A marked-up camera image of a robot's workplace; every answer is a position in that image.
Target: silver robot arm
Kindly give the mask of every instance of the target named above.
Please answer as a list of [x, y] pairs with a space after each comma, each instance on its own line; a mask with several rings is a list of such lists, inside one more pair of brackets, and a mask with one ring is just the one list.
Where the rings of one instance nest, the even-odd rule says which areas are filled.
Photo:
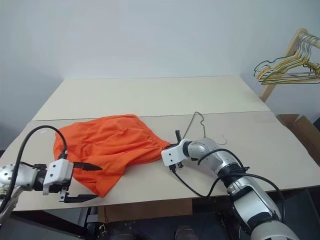
[[169, 146], [161, 155], [166, 166], [178, 164], [182, 160], [201, 160], [222, 179], [230, 196], [232, 210], [249, 234], [251, 240], [299, 240], [293, 231], [281, 222], [282, 216], [277, 205], [250, 176], [235, 176], [244, 173], [243, 166], [227, 151], [211, 151], [220, 147], [210, 138], [189, 141], [182, 139]]

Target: hanger rack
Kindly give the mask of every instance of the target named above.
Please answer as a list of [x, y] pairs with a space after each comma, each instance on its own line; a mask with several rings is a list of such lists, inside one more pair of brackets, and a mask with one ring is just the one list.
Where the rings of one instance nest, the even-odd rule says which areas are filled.
[[[304, 33], [304, 34], [307, 34], [308, 33], [308, 30], [307, 29], [304, 29], [304, 28], [299, 28], [294, 36], [293, 36], [293, 39], [291, 40], [288, 48], [286, 49], [285, 53], [284, 53], [284, 57], [289, 57], [289, 56], [292, 56], [293, 54], [295, 54], [296, 50], [297, 50], [297, 41], [300, 41], [301, 39], [301, 34]], [[312, 44], [312, 46], [320, 49], [320, 40], [317, 40], [316, 42], [310, 42], [310, 41], [307, 41], [308, 43]], [[260, 99], [265, 102], [268, 97], [271, 95], [272, 91], [275, 89], [276, 87], [276, 84], [270, 84], [270, 85], [267, 85], [264, 90], [262, 91], [262, 93], [260, 94]]]

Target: beige table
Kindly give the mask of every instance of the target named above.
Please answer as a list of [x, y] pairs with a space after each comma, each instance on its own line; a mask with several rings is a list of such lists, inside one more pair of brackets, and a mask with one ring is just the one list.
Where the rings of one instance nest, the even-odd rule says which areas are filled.
[[[117, 88], [119, 84], [115, 80], [64, 81], [41, 108], [34, 121], [31, 121], [8, 147], [0, 159], [0, 164], [15, 162], [23, 138], [36, 126], [49, 124], [60, 128], [74, 122], [89, 120], [81, 118], [120, 114], [124, 113], [122, 111], [125, 109], [127, 113], [134, 113], [137, 104], [147, 101], [148, 103], [144, 103], [143, 107], [139, 108], [140, 119], [164, 140], [175, 142], [175, 130], [180, 129], [182, 133], [185, 131], [193, 111], [199, 110], [198, 106], [201, 112], [206, 113], [207, 136], [217, 142], [223, 142], [221, 136], [224, 135], [227, 138], [227, 145], [224, 147], [233, 151], [245, 166], [251, 167], [249, 173], [266, 177], [283, 190], [320, 185], [318, 165], [296, 137], [276, 119], [240, 77], [139, 79], [136, 80], [136, 86], [133, 81], [135, 80], [123, 80], [119, 83], [121, 88]], [[159, 87], [162, 84], [166, 84], [166, 87]], [[125, 95], [117, 97], [117, 100], [121, 100], [122, 103], [115, 103], [121, 109], [118, 111], [118, 108], [112, 107], [111, 101], [115, 98], [115, 93], [123, 93], [122, 90], [126, 89], [126, 86], [130, 87], [130, 90], [126, 90]], [[169, 86], [170, 96], [167, 96], [164, 91]], [[148, 98], [135, 98], [136, 95], [143, 95], [144, 92]], [[86, 101], [90, 102], [90, 105], [83, 107], [82, 104], [77, 104], [79, 101], [82, 104]], [[186, 105], [191, 106], [188, 114], [186, 114], [188, 112]], [[179, 114], [172, 115], [175, 109]], [[200, 125], [194, 123], [187, 137], [191, 140], [200, 139], [202, 137]], [[53, 143], [54, 133], [51, 130], [37, 132], [28, 142], [22, 160], [32, 164], [52, 162], [54, 160]], [[192, 162], [186, 162], [185, 167], [179, 169], [178, 173], [195, 190], [203, 194], [208, 192], [216, 178], [205, 165], [199, 167]], [[265, 182], [260, 184], [265, 191], [273, 190]], [[72, 181], [71, 195], [90, 193], [86, 187], [75, 180]], [[213, 196], [225, 194], [226, 189], [220, 183], [212, 193]], [[58, 197], [57, 194], [42, 196], [41, 192], [23, 192], [15, 210], [102, 206], [185, 199], [196, 197], [196, 195], [182, 185], [159, 160], [129, 167], [104, 198], [66, 204], [59, 203]]]

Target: cardboard box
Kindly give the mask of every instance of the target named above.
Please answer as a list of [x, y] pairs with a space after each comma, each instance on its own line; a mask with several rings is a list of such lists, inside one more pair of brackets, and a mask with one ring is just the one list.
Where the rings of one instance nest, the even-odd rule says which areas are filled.
[[98, 207], [98, 221], [112, 223], [192, 215], [192, 198], [133, 202]]
[[299, 117], [299, 114], [280, 114], [277, 118], [296, 136], [320, 166], [320, 131], [305, 116]]

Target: orange shorts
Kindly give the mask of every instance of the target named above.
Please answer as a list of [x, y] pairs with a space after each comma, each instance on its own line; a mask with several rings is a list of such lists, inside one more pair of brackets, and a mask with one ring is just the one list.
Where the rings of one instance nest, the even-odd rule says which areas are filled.
[[[66, 139], [70, 162], [91, 163], [102, 168], [98, 171], [76, 168], [73, 171], [73, 177], [79, 183], [100, 197], [104, 197], [117, 183], [126, 166], [156, 161], [169, 145], [136, 115], [106, 116], [77, 122], [59, 130]], [[56, 134], [55, 158], [62, 149], [63, 142]]]

